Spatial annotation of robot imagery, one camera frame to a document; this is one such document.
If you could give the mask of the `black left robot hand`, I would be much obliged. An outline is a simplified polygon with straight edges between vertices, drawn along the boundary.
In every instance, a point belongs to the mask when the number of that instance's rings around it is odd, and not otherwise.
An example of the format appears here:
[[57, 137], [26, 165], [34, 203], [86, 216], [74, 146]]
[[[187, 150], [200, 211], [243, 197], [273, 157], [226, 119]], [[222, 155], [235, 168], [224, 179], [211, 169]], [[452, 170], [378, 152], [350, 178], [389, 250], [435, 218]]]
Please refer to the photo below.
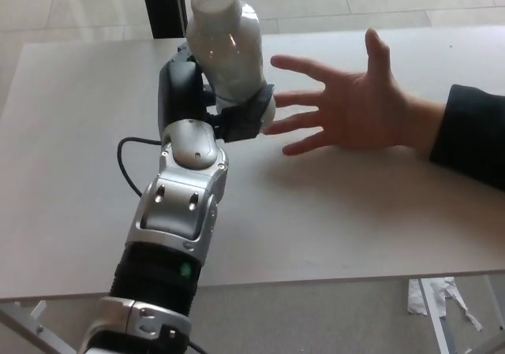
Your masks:
[[212, 127], [215, 138], [235, 142], [255, 138], [275, 116], [274, 86], [266, 84], [245, 102], [225, 104], [214, 87], [204, 82], [201, 67], [188, 43], [161, 68], [158, 90], [158, 127], [161, 143], [169, 141], [166, 127], [193, 119]]

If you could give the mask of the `person's bare hand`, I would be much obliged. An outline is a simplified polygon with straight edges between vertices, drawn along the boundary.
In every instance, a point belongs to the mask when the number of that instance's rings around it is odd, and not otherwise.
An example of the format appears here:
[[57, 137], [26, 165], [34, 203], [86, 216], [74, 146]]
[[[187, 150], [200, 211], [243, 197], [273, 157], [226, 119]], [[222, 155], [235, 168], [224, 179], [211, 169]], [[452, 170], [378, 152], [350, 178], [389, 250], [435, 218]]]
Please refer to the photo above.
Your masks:
[[366, 71], [352, 73], [309, 58], [278, 54], [277, 69], [300, 73], [324, 85], [322, 91], [285, 91], [276, 94], [278, 107], [309, 106], [311, 111], [273, 122], [267, 135], [298, 129], [320, 132], [286, 145], [282, 152], [295, 156], [321, 147], [375, 150], [408, 147], [428, 155], [443, 120], [444, 105], [403, 91], [391, 71], [389, 46], [373, 29], [365, 33]]

